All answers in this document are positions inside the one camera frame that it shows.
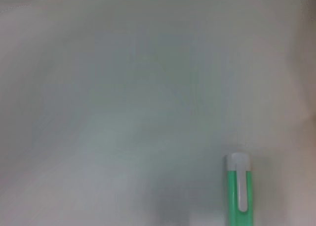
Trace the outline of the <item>green pen white clip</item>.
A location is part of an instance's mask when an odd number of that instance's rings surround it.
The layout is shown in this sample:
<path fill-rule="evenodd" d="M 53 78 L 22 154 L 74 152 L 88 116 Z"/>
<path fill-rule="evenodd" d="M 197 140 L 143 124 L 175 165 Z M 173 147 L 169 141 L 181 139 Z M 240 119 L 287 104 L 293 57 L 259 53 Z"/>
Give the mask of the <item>green pen white clip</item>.
<path fill-rule="evenodd" d="M 254 226 L 250 155 L 245 152 L 228 154 L 226 172 L 229 226 Z"/>

